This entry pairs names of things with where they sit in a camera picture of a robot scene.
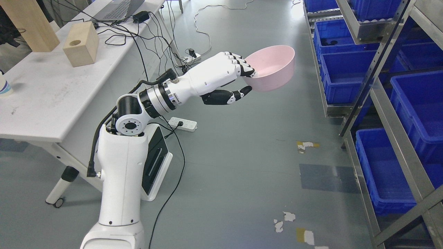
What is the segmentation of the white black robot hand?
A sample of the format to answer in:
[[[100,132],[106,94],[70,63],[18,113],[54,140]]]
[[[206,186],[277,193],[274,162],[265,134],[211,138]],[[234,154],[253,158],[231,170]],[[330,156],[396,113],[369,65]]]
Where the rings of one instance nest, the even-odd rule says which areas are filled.
[[[242,56],[219,52],[191,68],[172,87],[182,103],[191,96],[200,96],[206,105],[228,105],[239,101],[252,90],[250,86],[237,91],[219,89],[238,77],[256,77],[256,71]]]

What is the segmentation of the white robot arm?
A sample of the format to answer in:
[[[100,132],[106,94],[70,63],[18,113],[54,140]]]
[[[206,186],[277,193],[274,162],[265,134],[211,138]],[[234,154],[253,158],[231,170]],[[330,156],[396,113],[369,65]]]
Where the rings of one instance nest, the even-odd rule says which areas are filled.
[[[141,200],[155,198],[172,158],[161,128],[150,121],[175,109],[167,83],[177,81],[173,69],[154,82],[140,81],[149,88],[120,96],[96,129],[87,176],[103,182],[101,211],[82,249],[144,247]]]

